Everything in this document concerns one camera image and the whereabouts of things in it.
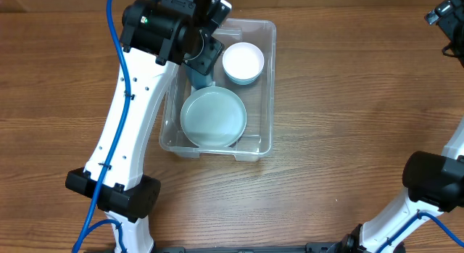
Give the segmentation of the pink bowl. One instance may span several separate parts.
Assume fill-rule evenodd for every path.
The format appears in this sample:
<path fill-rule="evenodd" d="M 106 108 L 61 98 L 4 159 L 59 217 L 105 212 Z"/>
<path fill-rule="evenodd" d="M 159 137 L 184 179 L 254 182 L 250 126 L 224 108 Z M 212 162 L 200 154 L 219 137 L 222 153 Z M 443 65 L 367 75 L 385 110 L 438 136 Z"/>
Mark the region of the pink bowl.
<path fill-rule="evenodd" d="M 254 44 L 239 42 L 225 50 L 222 64 L 226 74 L 245 79 L 262 73 L 265 58 L 262 51 Z"/>

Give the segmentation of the dark blue cup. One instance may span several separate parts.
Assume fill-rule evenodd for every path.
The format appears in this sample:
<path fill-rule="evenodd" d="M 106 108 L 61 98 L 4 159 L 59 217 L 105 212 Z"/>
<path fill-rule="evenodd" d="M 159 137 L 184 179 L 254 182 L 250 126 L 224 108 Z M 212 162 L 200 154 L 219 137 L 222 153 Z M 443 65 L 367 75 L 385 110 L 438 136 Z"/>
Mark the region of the dark blue cup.
<path fill-rule="evenodd" d="M 203 75 L 196 70 L 185 66 L 186 76 L 193 88 L 199 90 L 201 88 L 209 87 L 213 85 L 214 70 L 211 69 L 207 75 Z"/>

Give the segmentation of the grey plate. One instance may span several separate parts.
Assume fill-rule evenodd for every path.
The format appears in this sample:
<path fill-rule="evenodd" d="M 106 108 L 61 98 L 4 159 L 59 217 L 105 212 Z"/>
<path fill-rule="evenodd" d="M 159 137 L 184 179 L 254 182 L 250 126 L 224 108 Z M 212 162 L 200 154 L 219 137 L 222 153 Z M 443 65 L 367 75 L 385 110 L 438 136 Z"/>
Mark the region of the grey plate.
<path fill-rule="evenodd" d="M 196 146 L 230 146 L 240 139 L 246 126 L 246 107 L 227 88 L 210 86 L 197 90 L 181 108 L 181 127 Z"/>

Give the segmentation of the light blue bowl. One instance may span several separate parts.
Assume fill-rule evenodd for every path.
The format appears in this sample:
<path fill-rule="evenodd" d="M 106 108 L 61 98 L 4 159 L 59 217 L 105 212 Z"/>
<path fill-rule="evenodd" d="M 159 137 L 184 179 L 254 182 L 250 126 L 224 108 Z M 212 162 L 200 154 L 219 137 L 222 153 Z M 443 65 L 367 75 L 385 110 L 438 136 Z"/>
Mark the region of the light blue bowl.
<path fill-rule="evenodd" d="M 235 83 L 237 85 L 241 85 L 241 86 L 252 84 L 253 82 L 255 82 L 260 77 L 260 74 L 259 74 L 259 75 L 256 75 L 254 77 L 251 77 L 251 78 L 240 79 L 240 78 L 233 77 L 230 74 L 226 74 L 226 75 L 228 76 L 228 78 L 233 83 Z"/>

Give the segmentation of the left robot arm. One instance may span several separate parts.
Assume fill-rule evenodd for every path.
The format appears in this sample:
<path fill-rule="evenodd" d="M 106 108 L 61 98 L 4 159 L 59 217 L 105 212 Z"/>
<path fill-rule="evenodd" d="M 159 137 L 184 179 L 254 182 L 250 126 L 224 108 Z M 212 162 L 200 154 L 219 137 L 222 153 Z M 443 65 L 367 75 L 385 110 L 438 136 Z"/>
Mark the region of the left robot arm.
<path fill-rule="evenodd" d="M 180 67 L 212 72 L 224 48 L 213 33 L 231 9 L 226 0 L 135 0 L 125 8 L 122 31 L 110 32 L 120 71 L 109 114 L 89 161 L 65 181 L 91 200 L 74 252 L 98 226 L 94 210 L 112 226 L 116 252 L 155 251 L 149 213 L 160 182 L 144 174 L 148 140 Z"/>

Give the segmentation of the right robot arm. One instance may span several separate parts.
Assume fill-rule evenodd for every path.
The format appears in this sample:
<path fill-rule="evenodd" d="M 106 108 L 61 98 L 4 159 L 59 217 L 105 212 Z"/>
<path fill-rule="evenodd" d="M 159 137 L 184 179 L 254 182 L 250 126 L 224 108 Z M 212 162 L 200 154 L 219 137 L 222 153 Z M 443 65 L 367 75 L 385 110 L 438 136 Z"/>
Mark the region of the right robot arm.
<path fill-rule="evenodd" d="M 402 174 L 403 188 L 378 215 L 359 224 L 329 252 L 404 252 L 403 241 L 422 224 L 435 222 L 458 246 L 463 245 L 438 217 L 463 206 L 463 125 L 441 154 L 414 152 Z"/>

